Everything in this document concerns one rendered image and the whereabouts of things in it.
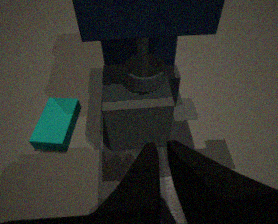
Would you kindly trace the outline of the blue arbor press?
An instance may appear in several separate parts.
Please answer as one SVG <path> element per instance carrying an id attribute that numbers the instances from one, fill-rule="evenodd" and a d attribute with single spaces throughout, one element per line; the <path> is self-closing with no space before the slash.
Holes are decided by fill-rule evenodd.
<path id="1" fill-rule="evenodd" d="M 124 64 L 125 82 L 135 91 L 163 85 L 167 72 L 174 113 L 170 132 L 196 151 L 175 64 L 178 36 L 215 35 L 225 0 L 72 0 L 82 42 L 100 41 L 104 65 Z M 141 73 L 141 77 L 136 76 Z M 148 77 L 148 73 L 154 75 Z M 98 170 L 98 207 L 118 186 L 142 149 L 111 151 L 102 114 Z M 188 224 L 176 195 L 167 147 L 159 156 L 161 224 Z"/>

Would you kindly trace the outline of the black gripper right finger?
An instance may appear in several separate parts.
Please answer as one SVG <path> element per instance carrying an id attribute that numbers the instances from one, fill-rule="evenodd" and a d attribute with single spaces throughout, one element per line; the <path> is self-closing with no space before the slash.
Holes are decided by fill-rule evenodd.
<path id="1" fill-rule="evenodd" d="M 278 224 L 278 190 L 184 144 L 167 142 L 176 195 L 188 224 Z"/>

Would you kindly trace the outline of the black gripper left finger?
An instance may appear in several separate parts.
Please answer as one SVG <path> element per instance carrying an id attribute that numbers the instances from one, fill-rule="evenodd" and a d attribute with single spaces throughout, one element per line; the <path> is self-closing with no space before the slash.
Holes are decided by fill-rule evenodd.
<path id="1" fill-rule="evenodd" d="M 1 224 L 161 224 L 159 156 L 146 143 L 118 186 L 92 214 Z"/>

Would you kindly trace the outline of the teal rectangular block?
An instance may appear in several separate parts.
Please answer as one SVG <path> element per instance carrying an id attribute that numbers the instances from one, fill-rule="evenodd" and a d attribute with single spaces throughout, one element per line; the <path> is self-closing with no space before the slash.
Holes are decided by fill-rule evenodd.
<path id="1" fill-rule="evenodd" d="M 78 99 L 49 97 L 29 139 L 34 149 L 67 152 L 80 108 Z"/>

